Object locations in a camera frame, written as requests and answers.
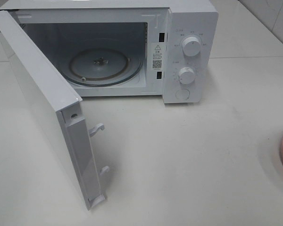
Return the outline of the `round door release button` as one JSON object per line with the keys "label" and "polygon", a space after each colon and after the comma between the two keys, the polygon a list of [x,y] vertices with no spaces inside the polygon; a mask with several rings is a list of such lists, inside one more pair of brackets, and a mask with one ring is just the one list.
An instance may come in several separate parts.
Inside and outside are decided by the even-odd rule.
{"label": "round door release button", "polygon": [[175,96],[178,100],[185,101],[189,99],[190,91],[188,89],[180,89],[176,92]]}

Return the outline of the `white timer knob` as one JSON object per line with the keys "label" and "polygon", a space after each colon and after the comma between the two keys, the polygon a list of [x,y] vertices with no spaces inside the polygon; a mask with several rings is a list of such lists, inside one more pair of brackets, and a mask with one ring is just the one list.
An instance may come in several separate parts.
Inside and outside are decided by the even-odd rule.
{"label": "white timer knob", "polygon": [[183,85],[188,85],[194,82],[196,72],[191,67],[184,67],[178,71],[179,82]]}

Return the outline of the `white microwave door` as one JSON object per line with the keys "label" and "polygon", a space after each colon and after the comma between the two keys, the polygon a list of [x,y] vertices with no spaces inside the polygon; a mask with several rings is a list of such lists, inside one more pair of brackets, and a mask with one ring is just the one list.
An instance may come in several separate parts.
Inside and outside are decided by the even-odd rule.
{"label": "white microwave door", "polygon": [[35,45],[12,15],[0,11],[0,42],[26,99],[62,166],[88,209],[105,200],[81,97]]}

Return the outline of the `glass microwave turntable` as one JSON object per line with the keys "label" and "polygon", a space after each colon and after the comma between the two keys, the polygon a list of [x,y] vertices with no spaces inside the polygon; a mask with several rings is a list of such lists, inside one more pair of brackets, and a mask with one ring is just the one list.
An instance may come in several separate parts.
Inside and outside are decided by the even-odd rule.
{"label": "glass microwave turntable", "polygon": [[136,76],[143,66],[143,56],[113,48],[73,49],[57,61],[67,80],[86,87],[108,87]]}

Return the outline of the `white microwave oven body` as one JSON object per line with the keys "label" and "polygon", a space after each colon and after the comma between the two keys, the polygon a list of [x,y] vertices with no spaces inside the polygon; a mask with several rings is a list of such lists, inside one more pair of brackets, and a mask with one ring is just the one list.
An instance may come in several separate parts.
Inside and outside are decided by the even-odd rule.
{"label": "white microwave oven body", "polygon": [[[12,15],[58,71],[61,54],[73,49],[113,48],[143,56],[139,73],[117,85],[86,87],[64,78],[80,97],[151,95],[166,104],[201,99],[218,21],[208,0],[9,0],[0,11]],[[190,35],[201,39],[193,57],[182,49]],[[188,85],[178,78],[184,67],[196,72]],[[190,91],[188,100],[176,98],[180,89]]]}

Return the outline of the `upper white power knob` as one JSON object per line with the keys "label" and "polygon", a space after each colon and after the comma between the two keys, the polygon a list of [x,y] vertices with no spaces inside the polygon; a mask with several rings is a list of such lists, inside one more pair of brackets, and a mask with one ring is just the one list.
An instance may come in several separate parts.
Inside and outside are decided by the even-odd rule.
{"label": "upper white power knob", "polygon": [[183,53],[187,57],[194,57],[200,53],[201,39],[196,35],[186,36],[182,40]]}

